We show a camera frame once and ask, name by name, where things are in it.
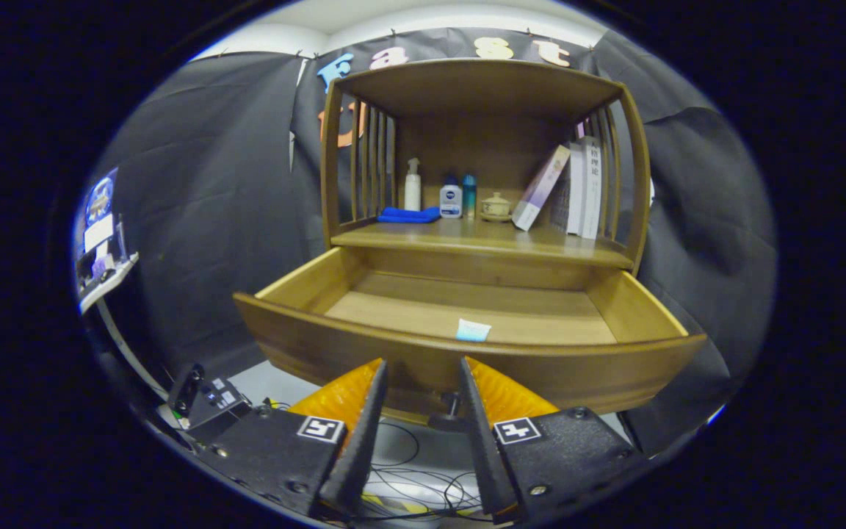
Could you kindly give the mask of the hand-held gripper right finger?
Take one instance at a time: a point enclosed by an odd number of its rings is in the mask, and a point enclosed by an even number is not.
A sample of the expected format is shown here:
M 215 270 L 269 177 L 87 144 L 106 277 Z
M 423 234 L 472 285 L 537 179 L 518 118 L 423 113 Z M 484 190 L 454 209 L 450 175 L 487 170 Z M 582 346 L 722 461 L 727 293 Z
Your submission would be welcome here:
M 495 523 L 566 517 L 647 469 L 647 456 L 587 406 L 558 409 L 470 357 L 460 380 L 481 508 Z

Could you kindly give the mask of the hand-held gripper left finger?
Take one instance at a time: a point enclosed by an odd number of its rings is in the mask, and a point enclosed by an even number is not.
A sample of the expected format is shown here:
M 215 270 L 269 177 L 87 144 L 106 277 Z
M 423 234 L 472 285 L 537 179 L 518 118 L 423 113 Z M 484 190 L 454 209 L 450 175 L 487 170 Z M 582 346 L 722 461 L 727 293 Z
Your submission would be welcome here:
M 385 359 L 373 359 L 288 409 L 249 411 L 202 442 L 199 458 L 299 515 L 352 518 L 372 471 L 387 371 Z

